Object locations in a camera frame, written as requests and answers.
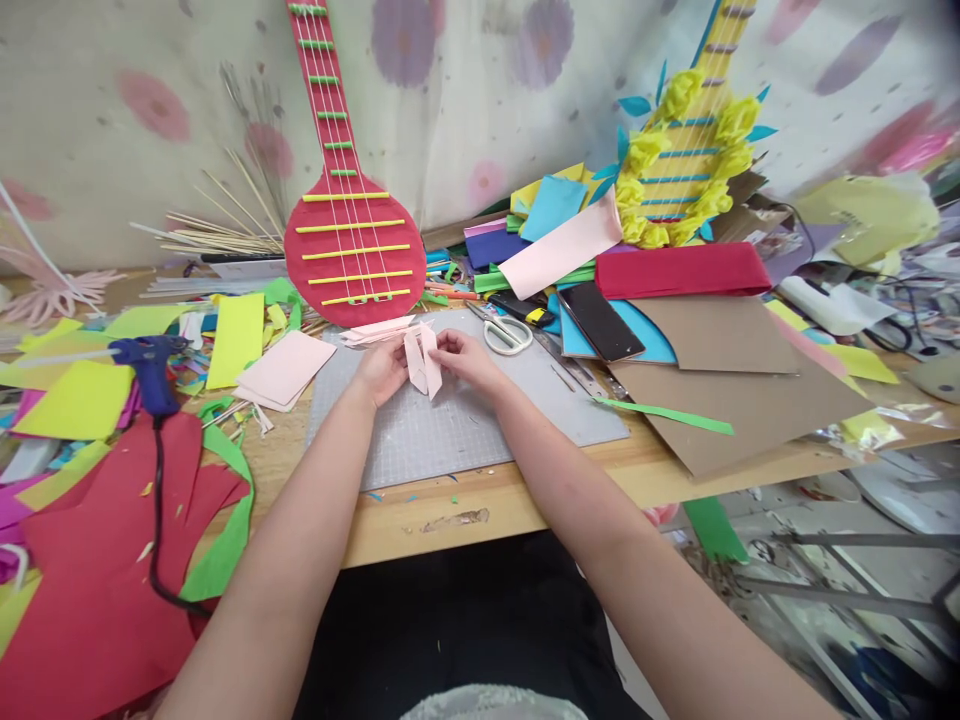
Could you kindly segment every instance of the gray cutting mat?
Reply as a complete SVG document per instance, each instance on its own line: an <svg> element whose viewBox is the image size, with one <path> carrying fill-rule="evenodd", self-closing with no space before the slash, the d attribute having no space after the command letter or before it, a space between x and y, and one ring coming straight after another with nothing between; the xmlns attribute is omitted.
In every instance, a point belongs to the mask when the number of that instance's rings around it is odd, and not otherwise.
<svg viewBox="0 0 960 720"><path fill-rule="evenodd" d="M421 317L432 320L437 333L457 328L480 338L483 328L469 310ZM328 330L324 339L340 345L339 332ZM361 350L340 347L317 375L307 443L353 377L362 355ZM629 436L616 413L590 400L536 341L513 357L493 352L490 355L544 415L580 447ZM551 366L557 368L574 392ZM376 490L512 459L490 407L466 383L444 373L443 387L432 402L406 383L377 413L361 488Z"/></svg>

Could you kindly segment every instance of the yellow fret strip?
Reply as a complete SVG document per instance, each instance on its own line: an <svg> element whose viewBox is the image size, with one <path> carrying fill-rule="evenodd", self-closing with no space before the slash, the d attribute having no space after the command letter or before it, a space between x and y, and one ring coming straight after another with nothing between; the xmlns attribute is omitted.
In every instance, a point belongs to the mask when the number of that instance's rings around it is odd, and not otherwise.
<svg viewBox="0 0 960 720"><path fill-rule="evenodd" d="M346 277L340 278L317 278L316 280L308 280L307 283L310 285L325 285L326 283L346 282L347 280L376 280L380 277L400 277L401 275L413 275L413 270L398 270L397 272L389 273L372 273L370 275L347 275Z"/></svg>
<svg viewBox="0 0 960 720"><path fill-rule="evenodd" d="M364 230L373 227L390 227L391 225L403 225L406 220L378 220L372 223L344 223L342 225L315 225L313 227L297 228L298 233L306 232L329 232L331 230Z"/></svg>
<svg viewBox="0 0 960 720"><path fill-rule="evenodd" d="M382 200L390 193L344 193L343 195L304 195L304 202L329 202L330 200Z"/></svg>
<svg viewBox="0 0 960 720"><path fill-rule="evenodd" d="M391 290L385 293L370 293L369 295L354 295L348 298L337 298L336 300L324 300L321 305L337 305L343 302L355 302L357 300L369 300L370 298L389 297L391 295L409 295L409 290Z"/></svg>
<svg viewBox="0 0 960 720"><path fill-rule="evenodd" d="M353 250L339 250L335 253L317 253L303 255L304 260L323 260L328 257L343 257L344 255L361 255L365 252L387 252L387 250L409 250L409 245L374 245L373 247L354 248Z"/></svg>

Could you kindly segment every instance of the blue glue gun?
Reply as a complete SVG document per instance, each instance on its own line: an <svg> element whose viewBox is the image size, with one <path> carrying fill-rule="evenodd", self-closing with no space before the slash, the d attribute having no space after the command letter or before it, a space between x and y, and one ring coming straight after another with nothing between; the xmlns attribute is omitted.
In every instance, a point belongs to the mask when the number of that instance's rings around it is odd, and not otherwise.
<svg viewBox="0 0 960 720"><path fill-rule="evenodd" d="M140 382L143 407L153 417L166 417L180 411L180 403L167 380L167 360L186 350L188 342L179 335L151 335L114 340L109 345L117 365L133 367Z"/></svg>

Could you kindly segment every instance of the brown cardboard sheet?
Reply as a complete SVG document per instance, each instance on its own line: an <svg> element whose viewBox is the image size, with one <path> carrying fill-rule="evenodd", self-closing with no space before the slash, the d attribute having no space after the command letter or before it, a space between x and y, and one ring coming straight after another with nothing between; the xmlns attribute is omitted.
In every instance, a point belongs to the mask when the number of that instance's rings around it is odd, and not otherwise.
<svg viewBox="0 0 960 720"><path fill-rule="evenodd" d="M874 407L806 355L791 351L799 375L683 371L645 363L614 363L610 370L635 403L733 425L736 434L729 436L647 416L691 474L701 477Z"/></svg>
<svg viewBox="0 0 960 720"><path fill-rule="evenodd" d="M664 334L681 370L796 374L799 369L793 346L760 298L680 295L630 302Z"/></svg>

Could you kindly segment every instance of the floral patterned backdrop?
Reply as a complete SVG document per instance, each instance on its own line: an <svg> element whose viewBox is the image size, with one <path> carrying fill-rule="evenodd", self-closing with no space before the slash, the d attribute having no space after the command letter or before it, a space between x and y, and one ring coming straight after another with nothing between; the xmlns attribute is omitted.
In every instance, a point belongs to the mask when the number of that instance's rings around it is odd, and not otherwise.
<svg viewBox="0 0 960 720"><path fill-rule="evenodd" d="M545 173L610 162L616 99L689 65L710 0L329 0L364 169L423 229ZM759 0L738 93L772 90L762 170L789 195L924 122L960 120L960 43L940 0ZM267 80L244 127L219 77ZM4 0L0 177L65 269L173 258L128 227L225 222L202 171L246 202L223 147L257 146L289 203L321 171L283 0Z"/></svg>

